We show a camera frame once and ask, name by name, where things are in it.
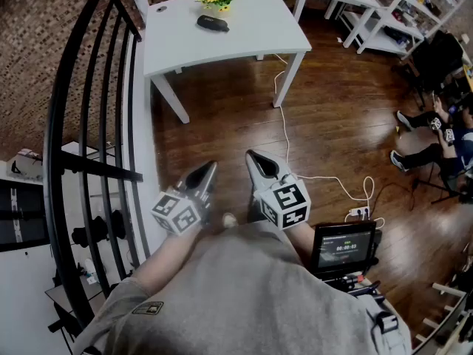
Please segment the wooden rack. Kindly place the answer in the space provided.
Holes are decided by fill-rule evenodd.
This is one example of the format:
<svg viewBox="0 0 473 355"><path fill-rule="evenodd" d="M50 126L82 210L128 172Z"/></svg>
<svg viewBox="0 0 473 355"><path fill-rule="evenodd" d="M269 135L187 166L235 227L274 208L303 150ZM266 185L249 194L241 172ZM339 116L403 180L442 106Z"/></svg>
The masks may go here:
<svg viewBox="0 0 473 355"><path fill-rule="evenodd" d="M415 335L412 355L449 355L471 316L471 312L466 309L469 295L465 291L438 283L433 283L432 288L441 297L447 298L447 304L443 306L441 319L423 318L426 334Z"/></svg>

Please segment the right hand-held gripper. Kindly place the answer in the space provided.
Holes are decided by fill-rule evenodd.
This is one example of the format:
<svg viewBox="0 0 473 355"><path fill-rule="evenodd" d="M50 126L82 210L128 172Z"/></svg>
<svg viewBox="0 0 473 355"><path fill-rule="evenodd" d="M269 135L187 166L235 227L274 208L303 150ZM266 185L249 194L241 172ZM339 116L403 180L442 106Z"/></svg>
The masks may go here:
<svg viewBox="0 0 473 355"><path fill-rule="evenodd" d="M277 229L289 229L307 222L310 197L304 182L294 174L284 159L275 155L245 153L252 182L248 222L267 220Z"/></svg>

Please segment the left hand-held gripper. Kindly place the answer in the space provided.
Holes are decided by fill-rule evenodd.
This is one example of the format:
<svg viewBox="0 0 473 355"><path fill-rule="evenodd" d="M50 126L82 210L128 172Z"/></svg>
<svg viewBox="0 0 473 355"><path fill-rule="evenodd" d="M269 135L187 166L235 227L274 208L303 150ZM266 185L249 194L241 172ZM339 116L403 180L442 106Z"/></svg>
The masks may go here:
<svg viewBox="0 0 473 355"><path fill-rule="evenodd" d="M217 180L217 162L210 160L187 174L185 185L160 192L151 214L167 232L181 236L210 220L211 199Z"/></svg>

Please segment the black bag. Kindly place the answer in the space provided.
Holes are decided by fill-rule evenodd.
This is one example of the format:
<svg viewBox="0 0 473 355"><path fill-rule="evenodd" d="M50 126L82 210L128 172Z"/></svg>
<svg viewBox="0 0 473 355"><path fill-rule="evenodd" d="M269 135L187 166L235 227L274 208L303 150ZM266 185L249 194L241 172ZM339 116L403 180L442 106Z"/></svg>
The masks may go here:
<svg viewBox="0 0 473 355"><path fill-rule="evenodd" d="M112 212L112 233L119 239L126 238L126 231L123 221L123 215L120 210ZM106 221L97 216L92 220L92 239L95 243L106 240L109 237ZM74 228L72 231L72 242L86 248L88 244L86 229L84 227Z"/></svg>

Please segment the white table with grommet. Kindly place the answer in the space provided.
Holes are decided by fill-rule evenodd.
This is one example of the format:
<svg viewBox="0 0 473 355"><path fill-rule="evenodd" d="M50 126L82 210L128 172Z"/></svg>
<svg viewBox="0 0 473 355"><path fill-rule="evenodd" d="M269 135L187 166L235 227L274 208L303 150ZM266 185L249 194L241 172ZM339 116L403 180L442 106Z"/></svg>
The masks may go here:
<svg viewBox="0 0 473 355"><path fill-rule="evenodd" d="M157 8L167 6L164 12ZM185 124L189 116L166 80L167 72L214 61L271 54L290 60L273 100L278 108L290 88L305 53L311 50L298 22L282 0L234 0L225 18L229 31L201 28L202 5L196 0L168 0L149 7L146 19L143 76L154 83Z"/></svg>

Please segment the white shelf unit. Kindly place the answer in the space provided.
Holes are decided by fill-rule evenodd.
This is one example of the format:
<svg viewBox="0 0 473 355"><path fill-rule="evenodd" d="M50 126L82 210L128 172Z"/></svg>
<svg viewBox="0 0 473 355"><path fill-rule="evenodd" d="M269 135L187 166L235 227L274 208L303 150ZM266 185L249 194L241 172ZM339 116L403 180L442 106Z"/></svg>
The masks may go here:
<svg viewBox="0 0 473 355"><path fill-rule="evenodd" d="M443 30L446 23L470 0L388 0L368 18L353 8L343 8L341 22L355 31L357 53L377 50L407 58L422 43Z"/></svg>

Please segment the black tablet monitor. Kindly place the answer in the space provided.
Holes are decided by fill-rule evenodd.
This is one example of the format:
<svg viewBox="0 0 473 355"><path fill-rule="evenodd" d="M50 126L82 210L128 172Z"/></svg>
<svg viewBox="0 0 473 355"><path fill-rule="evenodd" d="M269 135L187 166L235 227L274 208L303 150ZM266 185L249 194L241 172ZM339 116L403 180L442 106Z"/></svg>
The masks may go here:
<svg viewBox="0 0 473 355"><path fill-rule="evenodd" d="M310 272L328 280L365 271L373 257L375 227L369 220L316 225Z"/></svg>

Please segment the person's left forearm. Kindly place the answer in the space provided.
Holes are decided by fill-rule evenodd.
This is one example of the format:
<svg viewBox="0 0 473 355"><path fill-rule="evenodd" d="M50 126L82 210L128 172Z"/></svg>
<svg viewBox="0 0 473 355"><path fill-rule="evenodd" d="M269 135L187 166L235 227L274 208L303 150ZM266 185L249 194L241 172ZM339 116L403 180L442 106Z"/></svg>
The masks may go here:
<svg viewBox="0 0 473 355"><path fill-rule="evenodd" d="M182 236L167 237L134 273L134 278L150 295L162 290L191 256L202 231L198 225Z"/></svg>

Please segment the black cabinet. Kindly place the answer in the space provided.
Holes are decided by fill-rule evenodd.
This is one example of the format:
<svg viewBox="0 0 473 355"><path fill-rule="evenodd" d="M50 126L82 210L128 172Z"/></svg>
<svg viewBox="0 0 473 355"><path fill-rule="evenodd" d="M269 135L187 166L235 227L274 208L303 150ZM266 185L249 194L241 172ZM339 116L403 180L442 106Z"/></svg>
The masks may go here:
<svg viewBox="0 0 473 355"><path fill-rule="evenodd" d="M0 179L0 252L49 243L43 186Z"/></svg>

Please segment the person's grey shirt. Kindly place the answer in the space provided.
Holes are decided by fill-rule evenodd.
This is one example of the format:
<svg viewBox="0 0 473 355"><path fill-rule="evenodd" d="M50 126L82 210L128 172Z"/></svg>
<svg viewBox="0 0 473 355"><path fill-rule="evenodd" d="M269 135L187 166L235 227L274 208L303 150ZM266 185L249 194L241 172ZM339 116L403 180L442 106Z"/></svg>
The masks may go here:
<svg viewBox="0 0 473 355"><path fill-rule="evenodd" d="M412 355L388 306L351 296L307 270L311 245L259 221L199 240L154 295L121 281L75 341L73 355ZM399 321L386 343L374 315Z"/></svg>

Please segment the black office chair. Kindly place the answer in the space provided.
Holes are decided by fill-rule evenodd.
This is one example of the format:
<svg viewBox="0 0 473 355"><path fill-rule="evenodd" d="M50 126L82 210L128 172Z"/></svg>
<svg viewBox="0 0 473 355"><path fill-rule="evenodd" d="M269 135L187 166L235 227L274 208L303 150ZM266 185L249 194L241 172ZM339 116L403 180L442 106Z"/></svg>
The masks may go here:
<svg viewBox="0 0 473 355"><path fill-rule="evenodd" d="M439 30L430 41L423 41L412 52L412 62L418 71L415 89L421 98L423 110L423 94L439 93L446 77L463 66L463 48L451 33Z"/></svg>

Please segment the person's right forearm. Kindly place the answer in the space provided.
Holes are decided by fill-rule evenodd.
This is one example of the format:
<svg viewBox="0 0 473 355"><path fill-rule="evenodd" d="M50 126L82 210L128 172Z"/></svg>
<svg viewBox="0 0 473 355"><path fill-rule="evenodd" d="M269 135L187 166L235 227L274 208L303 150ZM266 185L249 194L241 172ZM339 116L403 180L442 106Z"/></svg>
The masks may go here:
<svg viewBox="0 0 473 355"><path fill-rule="evenodd" d="M313 245L315 230L307 222L303 222L291 227L287 235L294 237L297 243Z"/></svg>

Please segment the black case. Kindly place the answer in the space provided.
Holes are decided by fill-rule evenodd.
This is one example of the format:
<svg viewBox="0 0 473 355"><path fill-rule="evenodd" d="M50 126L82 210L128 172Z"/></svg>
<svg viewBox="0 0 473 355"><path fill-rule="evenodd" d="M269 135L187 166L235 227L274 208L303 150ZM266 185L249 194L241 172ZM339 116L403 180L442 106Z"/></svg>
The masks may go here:
<svg viewBox="0 0 473 355"><path fill-rule="evenodd" d="M201 15L197 19L197 25L201 28L220 33L227 33L230 30L226 21L207 15Z"/></svg>

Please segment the black metal railing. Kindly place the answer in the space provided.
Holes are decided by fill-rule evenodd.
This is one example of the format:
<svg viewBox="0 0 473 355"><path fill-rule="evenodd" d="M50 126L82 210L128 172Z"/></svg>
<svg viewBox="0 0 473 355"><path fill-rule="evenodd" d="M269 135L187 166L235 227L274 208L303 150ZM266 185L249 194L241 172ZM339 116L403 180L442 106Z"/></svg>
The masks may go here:
<svg viewBox="0 0 473 355"><path fill-rule="evenodd" d="M95 313L92 310L89 298L86 296L84 285L80 280L67 231L64 194L62 192L62 177L64 173L71 171L78 174L81 207L84 213L86 244L89 247L92 264L98 277L98 284L104 296L109 296L112 291L112 285L106 275L106 269L98 248L98 231L92 219L89 176L98 176L101 180L106 238L109 239L120 278L128 277L130 273L126 271L123 264L118 236L115 230L116 224L112 219L109 180L114 179L118 184L122 227L130 250L132 268L137 268L139 263L135 232L143 227L143 220L141 218L136 223L132 222L131 210L140 204L127 198L125 186L126 183L130 183L132 196L137 197L137 185L143 181L143 176L136 171L135 166L132 115L135 61L137 46L141 42L142 37L121 0L109 0L95 35L82 94L78 154L71 154L62 149L64 116L72 74L78 59L81 43L99 2L100 0L87 0L67 40L52 88L43 151L44 207L52 255L61 285L72 308L73 316L80 328L85 328L92 321ZM118 14L109 40L101 84L98 134L99 158L92 160L86 153L89 104L92 97L92 83L95 80L95 66L99 49L112 10L117 10ZM115 93L115 164L110 165L106 160L107 106L112 61L120 30L123 30L124 33Z"/></svg>

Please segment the black monitor stand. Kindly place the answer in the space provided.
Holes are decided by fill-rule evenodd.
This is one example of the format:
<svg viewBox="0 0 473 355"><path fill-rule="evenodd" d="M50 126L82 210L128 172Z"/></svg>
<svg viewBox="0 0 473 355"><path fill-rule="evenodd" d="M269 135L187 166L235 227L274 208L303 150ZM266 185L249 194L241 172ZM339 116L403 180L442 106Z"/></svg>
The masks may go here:
<svg viewBox="0 0 473 355"><path fill-rule="evenodd" d="M320 279L331 286L332 288L343 291L351 296L360 297L362 295L370 295L377 297L378 287L381 284L379 280L371 283L366 278L365 271L356 271L348 274L339 273L326 273L321 275Z"/></svg>

